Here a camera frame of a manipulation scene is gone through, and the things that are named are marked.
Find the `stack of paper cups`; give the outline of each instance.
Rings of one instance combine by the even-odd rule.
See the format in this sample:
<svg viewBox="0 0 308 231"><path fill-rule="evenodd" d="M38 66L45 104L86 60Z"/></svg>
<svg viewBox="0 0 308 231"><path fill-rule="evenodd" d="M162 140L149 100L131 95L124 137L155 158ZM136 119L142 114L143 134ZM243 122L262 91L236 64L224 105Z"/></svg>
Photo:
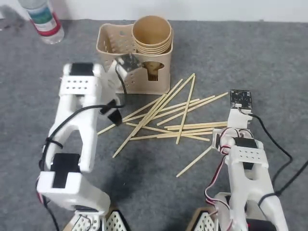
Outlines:
<svg viewBox="0 0 308 231"><path fill-rule="evenodd" d="M166 19L151 15L135 22L132 36L139 53L158 55L170 47L172 28Z"/></svg>

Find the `white wall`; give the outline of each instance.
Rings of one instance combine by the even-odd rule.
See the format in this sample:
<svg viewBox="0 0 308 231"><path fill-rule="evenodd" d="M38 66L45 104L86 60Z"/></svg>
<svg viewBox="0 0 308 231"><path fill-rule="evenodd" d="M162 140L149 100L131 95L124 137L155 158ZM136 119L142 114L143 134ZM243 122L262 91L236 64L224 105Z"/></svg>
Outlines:
<svg viewBox="0 0 308 231"><path fill-rule="evenodd" d="M308 0L51 0L60 19L308 22ZM26 17L17 0L0 0Z"/></svg>

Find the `perforated plate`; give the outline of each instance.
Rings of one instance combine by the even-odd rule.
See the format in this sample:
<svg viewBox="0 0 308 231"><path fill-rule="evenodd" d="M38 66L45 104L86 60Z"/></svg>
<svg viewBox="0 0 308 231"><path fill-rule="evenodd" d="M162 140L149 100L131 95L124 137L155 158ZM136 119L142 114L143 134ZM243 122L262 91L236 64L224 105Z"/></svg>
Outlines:
<svg viewBox="0 0 308 231"><path fill-rule="evenodd" d="M106 223L107 231L127 231L120 214L112 212Z"/></svg>
<svg viewBox="0 0 308 231"><path fill-rule="evenodd" d="M233 146L229 152L232 162L248 162L269 167L265 151L257 148Z"/></svg>
<svg viewBox="0 0 308 231"><path fill-rule="evenodd" d="M72 231L97 231L100 228L99 216L78 215L76 214L71 222L74 220Z"/></svg>
<svg viewBox="0 0 308 231"><path fill-rule="evenodd" d="M210 216L209 213L203 212L198 220L194 231L214 231L215 224Z"/></svg>
<svg viewBox="0 0 308 231"><path fill-rule="evenodd" d="M98 88L101 88L101 85L97 77L63 76L60 88L60 95L64 94L92 95L96 93Z"/></svg>

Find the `bottle label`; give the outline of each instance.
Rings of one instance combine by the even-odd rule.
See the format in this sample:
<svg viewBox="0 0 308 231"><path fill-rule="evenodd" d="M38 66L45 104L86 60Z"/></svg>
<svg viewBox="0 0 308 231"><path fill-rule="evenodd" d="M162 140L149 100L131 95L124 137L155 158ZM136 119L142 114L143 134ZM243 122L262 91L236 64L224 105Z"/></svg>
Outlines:
<svg viewBox="0 0 308 231"><path fill-rule="evenodd" d="M52 36L59 31L61 24L57 19L57 16L51 12L48 5L27 11L31 17L33 25L40 35Z"/></svg>

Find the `plastic basket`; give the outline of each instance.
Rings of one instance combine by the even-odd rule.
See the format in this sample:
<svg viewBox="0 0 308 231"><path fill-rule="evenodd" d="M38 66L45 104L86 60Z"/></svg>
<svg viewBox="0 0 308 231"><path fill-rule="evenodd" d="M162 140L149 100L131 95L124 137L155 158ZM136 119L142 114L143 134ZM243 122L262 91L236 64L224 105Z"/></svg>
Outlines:
<svg viewBox="0 0 308 231"><path fill-rule="evenodd" d="M173 41L166 53L160 55L145 55L136 52L131 34L133 24L119 26L103 24L97 38L96 50L100 55L105 69L108 69L115 57L124 53L133 53L142 62L159 62L161 69L158 77L150 78L146 68L130 74L125 79L127 92L130 94L157 94L161 95L170 90L170 62L173 50Z"/></svg>

